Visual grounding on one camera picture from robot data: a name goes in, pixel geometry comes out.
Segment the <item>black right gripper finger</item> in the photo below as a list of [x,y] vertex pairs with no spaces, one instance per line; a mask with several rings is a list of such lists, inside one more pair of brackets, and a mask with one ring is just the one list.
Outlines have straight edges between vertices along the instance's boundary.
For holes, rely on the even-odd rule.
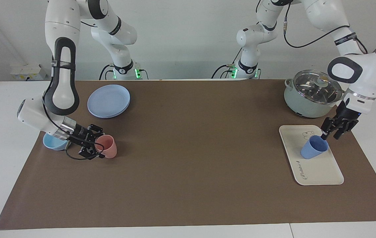
[[105,155],[98,152],[97,149],[93,146],[90,146],[90,147],[82,146],[79,151],[79,155],[86,159],[105,158]]
[[94,124],[90,124],[88,126],[88,130],[91,131],[91,134],[93,135],[93,137],[101,137],[101,136],[104,135],[103,128],[101,128],[97,125],[94,125]]

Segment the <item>light blue bowl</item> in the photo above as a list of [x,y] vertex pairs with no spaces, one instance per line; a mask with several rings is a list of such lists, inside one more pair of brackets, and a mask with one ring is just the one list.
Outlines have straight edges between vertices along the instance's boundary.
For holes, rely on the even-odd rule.
[[70,144],[68,140],[61,140],[49,134],[44,134],[42,142],[46,148],[54,151],[64,151]]

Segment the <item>periwinkle blue plastic cup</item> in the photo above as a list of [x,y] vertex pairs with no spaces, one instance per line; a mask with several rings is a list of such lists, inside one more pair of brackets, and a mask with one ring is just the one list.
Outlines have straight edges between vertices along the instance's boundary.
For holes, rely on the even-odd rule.
[[300,151],[300,154],[305,159],[312,159],[318,155],[323,154],[329,149],[329,144],[326,140],[318,135],[313,135],[309,138],[306,144]]

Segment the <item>glass pot lid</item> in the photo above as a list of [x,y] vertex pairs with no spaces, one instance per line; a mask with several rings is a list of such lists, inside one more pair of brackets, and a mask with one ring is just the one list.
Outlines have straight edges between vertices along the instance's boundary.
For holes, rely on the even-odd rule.
[[338,102],[344,93],[337,81],[312,69],[298,72],[289,85],[305,99],[318,104]]

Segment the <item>brown paper table mat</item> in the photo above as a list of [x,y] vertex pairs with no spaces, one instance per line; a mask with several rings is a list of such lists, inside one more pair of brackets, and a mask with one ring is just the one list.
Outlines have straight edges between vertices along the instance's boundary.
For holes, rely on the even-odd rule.
[[321,126],[284,101],[283,80],[116,81],[127,110],[99,119],[78,81],[70,117],[112,135],[114,159],[76,161],[39,135],[0,215],[0,229],[234,225],[376,220],[376,173],[352,133],[329,138],[342,185],[302,186],[279,127]]

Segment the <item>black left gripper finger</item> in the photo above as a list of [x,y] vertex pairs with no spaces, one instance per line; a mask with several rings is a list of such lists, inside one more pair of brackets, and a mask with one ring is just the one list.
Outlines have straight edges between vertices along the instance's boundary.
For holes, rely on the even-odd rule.
[[350,132],[357,124],[358,122],[343,122],[342,125],[340,125],[335,134],[334,138],[338,140],[343,134],[346,132]]
[[335,118],[335,117],[327,117],[322,126],[321,126],[321,131],[322,131],[322,135],[321,135],[321,138],[323,140],[327,140],[327,138],[329,137],[329,135],[333,132],[333,131],[336,131],[338,128],[339,128],[339,122],[338,122],[338,118]]

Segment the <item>periwinkle blue plate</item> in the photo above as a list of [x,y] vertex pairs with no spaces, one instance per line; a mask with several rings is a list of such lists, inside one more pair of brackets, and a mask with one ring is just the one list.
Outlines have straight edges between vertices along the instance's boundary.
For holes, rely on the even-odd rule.
[[106,85],[88,98],[87,109],[95,117],[108,119],[122,114],[130,104],[129,91],[121,85]]

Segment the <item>pink plastic cup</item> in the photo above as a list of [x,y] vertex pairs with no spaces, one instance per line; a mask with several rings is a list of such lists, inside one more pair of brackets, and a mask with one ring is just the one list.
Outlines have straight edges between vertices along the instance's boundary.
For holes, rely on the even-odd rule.
[[117,156],[117,146],[115,140],[110,135],[103,135],[95,141],[95,148],[97,152],[102,151],[105,158],[113,159]]

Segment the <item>pale green electric pot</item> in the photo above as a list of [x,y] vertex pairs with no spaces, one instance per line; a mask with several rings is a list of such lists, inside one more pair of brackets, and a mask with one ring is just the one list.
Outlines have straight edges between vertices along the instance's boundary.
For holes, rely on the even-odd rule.
[[292,79],[293,78],[286,79],[284,81],[284,100],[295,114],[306,118],[320,118],[327,115],[337,103],[318,104],[305,99],[289,85]]

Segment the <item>cream rabbit print tray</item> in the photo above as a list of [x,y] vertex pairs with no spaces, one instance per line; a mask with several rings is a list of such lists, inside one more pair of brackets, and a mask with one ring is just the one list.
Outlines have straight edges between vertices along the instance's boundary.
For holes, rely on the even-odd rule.
[[305,159],[301,155],[301,149],[310,137],[322,135],[319,127],[315,125],[282,125],[279,127],[279,134],[293,176],[298,184],[310,186],[344,183],[343,174],[331,149],[310,159]]

